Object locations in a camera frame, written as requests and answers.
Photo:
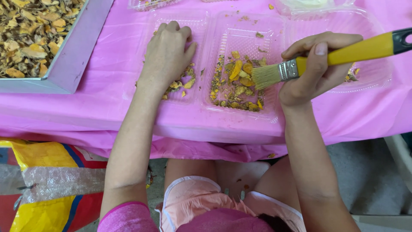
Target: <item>thigh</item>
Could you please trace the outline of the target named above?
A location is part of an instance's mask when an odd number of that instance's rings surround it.
[[[301,212],[289,156],[285,156],[272,165],[258,181],[254,191],[274,198]]]
[[[214,160],[169,159],[164,178],[164,190],[176,179],[197,175],[217,182],[216,164]]]

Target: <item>metal ferrule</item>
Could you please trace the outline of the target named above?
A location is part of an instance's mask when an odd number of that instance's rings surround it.
[[[279,64],[279,74],[281,81],[292,80],[299,77],[297,72],[296,59],[291,59]]]

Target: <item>pink tablecloth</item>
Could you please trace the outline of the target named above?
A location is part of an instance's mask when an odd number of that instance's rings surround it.
[[[182,0],[168,9],[207,9],[277,14],[263,0],[203,3]],[[412,2],[357,0],[374,14],[386,31],[412,26]],[[136,73],[136,52],[145,34],[148,12],[128,10],[127,1],[116,0],[90,58],[77,92],[73,95],[1,94],[1,136],[54,140],[79,145],[107,156],[130,104]],[[412,52],[392,57],[395,69],[389,88],[353,93],[326,93],[313,100],[325,143],[363,140],[412,131],[412,78],[407,71]],[[270,153],[286,154],[284,122],[239,116],[201,107],[162,105],[152,146],[152,158],[226,159],[252,161]],[[255,145],[211,145],[184,140]],[[258,144],[277,144],[260,146]]]

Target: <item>yellow brush handle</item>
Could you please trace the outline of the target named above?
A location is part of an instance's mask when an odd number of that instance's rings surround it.
[[[388,32],[329,53],[328,65],[353,63],[391,55],[393,55],[393,36],[392,32]],[[306,70],[306,59],[306,57],[296,58],[299,76]]]

